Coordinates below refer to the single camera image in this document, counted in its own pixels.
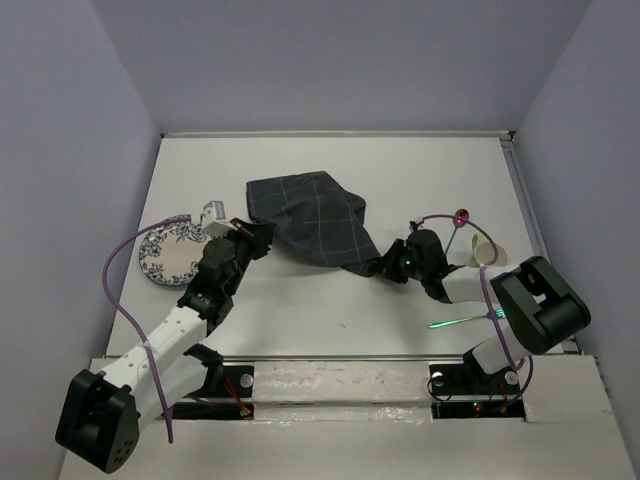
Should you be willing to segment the dark grey checked cloth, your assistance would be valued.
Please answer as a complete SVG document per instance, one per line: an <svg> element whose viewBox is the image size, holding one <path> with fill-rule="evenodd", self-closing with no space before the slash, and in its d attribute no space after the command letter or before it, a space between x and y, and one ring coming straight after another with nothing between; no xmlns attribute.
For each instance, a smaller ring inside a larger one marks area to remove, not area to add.
<svg viewBox="0 0 640 480"><path fill-rule="evenodd" d="M366 201L325 171L246 184L249 218L274 226L274 237L306 262L375 274L381 255L364 226Z"/></svg>

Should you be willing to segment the iridescent purple spoon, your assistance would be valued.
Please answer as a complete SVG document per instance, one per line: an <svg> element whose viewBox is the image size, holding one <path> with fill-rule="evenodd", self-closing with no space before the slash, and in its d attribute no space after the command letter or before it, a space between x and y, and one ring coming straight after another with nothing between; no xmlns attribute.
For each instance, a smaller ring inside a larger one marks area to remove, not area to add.
<svg viewBox="0 0 640 480"><path fill-rule="evenodd" d="M453 219L452 219L453 231L452 231L452 233L451 233L451 235L449 237L449 240L448 240L448 242L446 244L446 247L445 247L445 250L444 250L445 253L449 252L449 250L450 250L450 248L451 248L451 246L452 246L452 244L454 242L454 239L455 239L455 237L457 235L457 232L467 224L469 218L470 218L470 214L469 214L469 211L467 209L462 208L462 209L459 209L459 210L457 210L455 212L455 214L453 215Z"/></svg>

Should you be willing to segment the pale yellow mug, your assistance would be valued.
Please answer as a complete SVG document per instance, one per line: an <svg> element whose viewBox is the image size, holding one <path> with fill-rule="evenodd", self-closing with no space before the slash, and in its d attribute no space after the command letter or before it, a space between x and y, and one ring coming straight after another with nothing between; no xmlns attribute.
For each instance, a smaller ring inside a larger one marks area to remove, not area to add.
<svg viewBox="0 0 640 480"><path fill-rule="evenodd" d="M474 234L471 240L471 255L467 265L479 268L483 265L506 266L509 256L506 250L498 243L492 244L482 234Z"/></svg>

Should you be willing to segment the blue floral white plate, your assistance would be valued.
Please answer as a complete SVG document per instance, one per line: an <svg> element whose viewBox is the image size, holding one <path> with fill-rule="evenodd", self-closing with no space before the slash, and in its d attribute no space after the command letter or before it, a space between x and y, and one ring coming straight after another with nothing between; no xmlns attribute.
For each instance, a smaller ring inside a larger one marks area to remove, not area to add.
<svg viewBox="0 0 640 480"><path fill-rule="evenodd" d="M198 273L198 262L211 239L199 224L172 217L171 223L150 230L141 240L140 269L157 285L186 286Z"/></svg>

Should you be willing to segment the iridescent green fork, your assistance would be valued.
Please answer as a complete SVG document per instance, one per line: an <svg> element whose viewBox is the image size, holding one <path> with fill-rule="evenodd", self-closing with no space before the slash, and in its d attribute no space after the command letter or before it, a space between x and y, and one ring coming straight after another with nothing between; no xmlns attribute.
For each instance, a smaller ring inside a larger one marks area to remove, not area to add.
<svg viewBox="0 0 640 480"><path fill-rule="evenodd" d="M505 314L503 309L496 309L496 310L493 311L493 314L494 314L495 318L498 319L498 320L506 318L506 314ZM484 319L489 319L489 318L490 318L489 314L477 315L477 316L471 316L471 317L464 317L464 318L459 318L459 319L452 319L452 320L446 320L446 321L430 323L428 325L428 328L429 329L438 329L438 328L444 328L444 327L448 327L448 326L452 326L452 325L456 325L456 324L461 324L461 323L466 323L466 322L471 322L471 321L477 321L477 320L484 320Z"/></svg>

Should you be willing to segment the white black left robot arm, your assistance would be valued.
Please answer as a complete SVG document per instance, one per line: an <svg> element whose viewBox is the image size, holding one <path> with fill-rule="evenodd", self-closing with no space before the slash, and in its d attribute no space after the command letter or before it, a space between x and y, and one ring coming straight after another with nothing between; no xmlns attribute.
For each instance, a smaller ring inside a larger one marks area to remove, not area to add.
<svg viewBox="0 0 640 480"><path fill-rule="evenodd" d="M210 240L197 274L160 325L98 372L73 377L56 443L111 474L150 423L169 420L172 407L192 393L215 392L223 358L204 341L230 313L249 264L268 254L273 231L271 224L234 218L228 233Z"/></svg>

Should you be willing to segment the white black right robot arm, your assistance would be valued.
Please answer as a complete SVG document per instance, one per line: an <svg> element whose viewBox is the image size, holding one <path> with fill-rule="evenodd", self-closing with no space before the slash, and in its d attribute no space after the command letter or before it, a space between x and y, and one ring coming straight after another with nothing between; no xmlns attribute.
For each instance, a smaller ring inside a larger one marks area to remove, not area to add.
<svg viewBox="0 0 640 480"><path fill-rule="evenodd" d="M445 304L482 302L495 334L463 355L442 384L480 394L499 374L542 355L591 323L584 300L542 256L518 265L478 268L449 263L431 230L396 240L373 271L398 284L415 280L433 300Z"/></svg>

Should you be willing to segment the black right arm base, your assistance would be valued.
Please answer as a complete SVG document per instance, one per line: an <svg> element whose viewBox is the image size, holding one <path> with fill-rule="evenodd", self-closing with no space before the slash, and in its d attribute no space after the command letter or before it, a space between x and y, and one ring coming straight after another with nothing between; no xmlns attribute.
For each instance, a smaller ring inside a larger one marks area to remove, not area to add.
<svg viewBox="0 0 640 480"><path fill-rule="evenodd" d="M436 363L429 366L426 387L435 420L526 419L523 400L516 399L518 375L510 367L476 378L467 376L462 363Z"/></svg>

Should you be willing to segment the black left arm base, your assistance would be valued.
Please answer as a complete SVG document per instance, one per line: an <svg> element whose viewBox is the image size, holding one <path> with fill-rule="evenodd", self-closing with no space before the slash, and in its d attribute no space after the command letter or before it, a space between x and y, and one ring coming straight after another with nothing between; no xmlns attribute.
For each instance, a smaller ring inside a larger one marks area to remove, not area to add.
<svg viewBox="0 0 640 480"><path fill-rule="evenodd" d="M254 366L224 366L208 375L203 386L177 402L174 420L245 421L254 418Z"/></svg>

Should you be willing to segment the aluminium table edge rail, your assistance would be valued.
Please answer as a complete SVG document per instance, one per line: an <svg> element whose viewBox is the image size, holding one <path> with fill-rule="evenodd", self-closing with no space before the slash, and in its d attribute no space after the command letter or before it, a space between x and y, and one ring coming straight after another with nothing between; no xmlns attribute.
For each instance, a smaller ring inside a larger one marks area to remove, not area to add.
<svg viewBox="0 0 640 480"><path fill-rule="evenodd" d="M281 130L165 132L162 139L489 138L511 141L505 130Z"/></svg>

